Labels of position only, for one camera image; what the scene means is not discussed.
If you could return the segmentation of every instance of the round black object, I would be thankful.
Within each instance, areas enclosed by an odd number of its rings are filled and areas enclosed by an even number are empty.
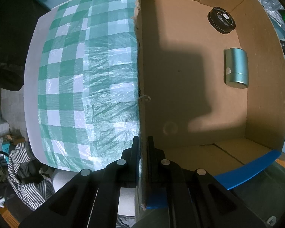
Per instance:
[[[231,15],[220,7],[214,7],[208,14],[210,24],[222,34],[228,34],[236,28]]]

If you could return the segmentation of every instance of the green and white checkerboard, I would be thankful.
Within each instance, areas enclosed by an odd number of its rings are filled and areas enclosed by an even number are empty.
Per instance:
[[[98,170],[139,133],[135,0],[71,0],[43,47],[38,113],[48,165]]]

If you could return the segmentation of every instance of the blue painter's tape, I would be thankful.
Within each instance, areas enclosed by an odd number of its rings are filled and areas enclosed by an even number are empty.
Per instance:
[[[271,150],[265,155],[255,159],[246,165],[243,165],[240,168],[217,175],[214,178],[226,189],[230,190],[253,178],[262,170],[270,166],[280,155],[281,152],[277,150]],[[167,207],[168,202],[165,188],[154,189],[151,192],[147,203],[147,209]]]
[[[265,155],[248,164],[243,165],[240,168],[217,175],[214,178],[219,181],[220,184],[223,185],[226,189],[232,189],[253,178],[266,167],[271,165],[280,155],[281,153],[279,151],[271,150]]]

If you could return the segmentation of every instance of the black and white striped fabric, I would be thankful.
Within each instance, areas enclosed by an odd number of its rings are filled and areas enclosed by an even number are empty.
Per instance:
[[[51,179],[45,178],[39,184],[22,184],[17,172],[23,163],[28,163],[33,156],[29,156],[25,148],[25,143],[19,143],[15,150],[9,154],[8,163],[8,181],[16,192],[17,196],[32,210],[36,210],[48,198],[54,194]]]

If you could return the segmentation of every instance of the teal canister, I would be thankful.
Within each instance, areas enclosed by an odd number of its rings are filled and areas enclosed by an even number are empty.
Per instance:
[[[247,88],[248,61],[246,51],[239,48],[225,50],[226,84],[234,88]]]

